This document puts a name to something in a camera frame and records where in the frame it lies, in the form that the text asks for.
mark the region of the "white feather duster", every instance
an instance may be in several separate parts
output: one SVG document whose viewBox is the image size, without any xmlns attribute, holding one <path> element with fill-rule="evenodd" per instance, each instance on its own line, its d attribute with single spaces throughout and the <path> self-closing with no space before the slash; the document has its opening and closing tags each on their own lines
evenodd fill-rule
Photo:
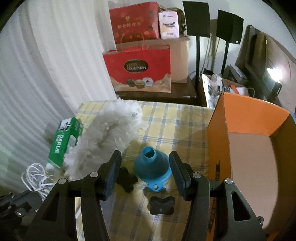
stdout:
<svg viewBox="0 0 296 241">
<path fill-rule="evenodd" d="M 137 135 L 142 124 L 142 109 L 135 101 L 109 103 L 94 118 L 68 154 L 65 154 L 65 175 L 69 180 L 84 178 L 108 162 L 115 150 L 121 153 Z"/>
</svg>

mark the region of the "black rubber piece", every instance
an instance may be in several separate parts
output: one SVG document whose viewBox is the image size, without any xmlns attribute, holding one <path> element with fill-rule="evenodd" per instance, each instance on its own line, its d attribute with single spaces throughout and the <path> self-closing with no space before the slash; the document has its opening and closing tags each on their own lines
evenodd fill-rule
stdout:
<svg viewBox="0 0 296 241">
<path fill-rule="evenodd" d="M 121 167 L 119 169 L 119 174 L 116 183 L 123 187 L 123 189 L 130 193 L 133 190 L 133 185 L 138 182 L 138 178 L 130 174 L 126 167 Z"/>
<path fill-rule="evenodd" d="M 172 215 L 174 213 L 175 198 L 170 196 L 166 198 L 151 197 L 149 200 L 150 214 Z"/>
</svg>

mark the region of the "orange box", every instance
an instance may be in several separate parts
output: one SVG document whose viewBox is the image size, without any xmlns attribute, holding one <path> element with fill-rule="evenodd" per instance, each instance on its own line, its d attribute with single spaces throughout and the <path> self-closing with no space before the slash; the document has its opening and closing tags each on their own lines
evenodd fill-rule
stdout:
<svg viewBox="0 0 296 241">
<path fill-rule="evenodd" d="M 274 104 L 223 93 L 208 125 L 209 179 L 231 177 L 263 229 L 280 231 L 296 205 L 296 125 Z"/>
</svg>

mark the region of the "red gift bag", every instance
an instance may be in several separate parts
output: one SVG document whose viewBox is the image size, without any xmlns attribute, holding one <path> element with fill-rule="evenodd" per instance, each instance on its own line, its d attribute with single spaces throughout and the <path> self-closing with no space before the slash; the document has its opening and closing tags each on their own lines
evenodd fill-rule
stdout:
<svg viewBox="0 0 296 241">
<path fill-rule="evenodd" d="M 115 91 L 170 93 L 170 46 L 151 45 L 104 54 Z"/>
<path fill-rule="evenodd" d="M 146 2 L 110 10 L 115 43 L 159 39 L 157 2 Z"/>
</svg>

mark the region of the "black speaker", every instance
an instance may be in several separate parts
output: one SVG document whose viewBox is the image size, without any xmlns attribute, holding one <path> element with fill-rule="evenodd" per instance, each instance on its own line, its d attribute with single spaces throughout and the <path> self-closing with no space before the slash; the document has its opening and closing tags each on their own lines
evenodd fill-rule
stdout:
<svg viewBox="0 0 296 241">
<path fill-rule="evenodd" d="M 207 2 L 183 2 L 187 35 L 210 37 L 210 10 Z"/>
<path fill-rule="evenodd" d="M 240 44 L 244 19 L 230 12 L 218 10 L 217 32 L 218 38 L 228 43 Z"/>
</svg>

